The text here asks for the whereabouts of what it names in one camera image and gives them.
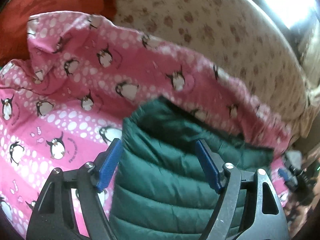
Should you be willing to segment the floral beige bed sheet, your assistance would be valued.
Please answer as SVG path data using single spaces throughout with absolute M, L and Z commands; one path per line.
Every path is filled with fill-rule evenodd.
M 289 43 L 250 0 L 117 0 L 115 23 L 193 49 L 307 137 L 318 109 Z

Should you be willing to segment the pink penguin print blanket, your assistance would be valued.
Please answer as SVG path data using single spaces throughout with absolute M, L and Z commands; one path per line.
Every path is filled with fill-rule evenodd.
M 20 236 L 50 172 L 93 160 L 149 101 L 270 148 L 272 161 L 289 145 L 279 114 L 193 50 L 71 11 L 31 16 L 27 34 L 30 58 L 1 69 L 1 211 Z M 108 218 L 116 174 L 99 194 Z

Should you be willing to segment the red ruffled cushion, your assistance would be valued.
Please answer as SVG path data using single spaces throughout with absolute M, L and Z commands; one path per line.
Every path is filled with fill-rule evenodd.
M 80 11 L 114 19 L 116 0 L 1 0 L 1 66 L 12 59 L 29 58 L 27 21 L 31 15 L 53 11 Z

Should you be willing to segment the beige crumpled cloth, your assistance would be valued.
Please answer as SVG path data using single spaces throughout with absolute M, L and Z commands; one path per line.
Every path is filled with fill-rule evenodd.
M 304 33 L 299 45 L 300 65 L 313 87 L 319 86 L 319 22 Z

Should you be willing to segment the green quilted puffer jacket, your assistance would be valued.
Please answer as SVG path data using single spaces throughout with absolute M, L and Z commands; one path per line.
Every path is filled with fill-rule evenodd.
M 195 154 L 199 139 L 241 170 L 270 168 L 272 149 L 210 128 L 164 98 L 149 101 L 123 121 L 109 216 L 118 239 L 199 239 L 219 198 Z

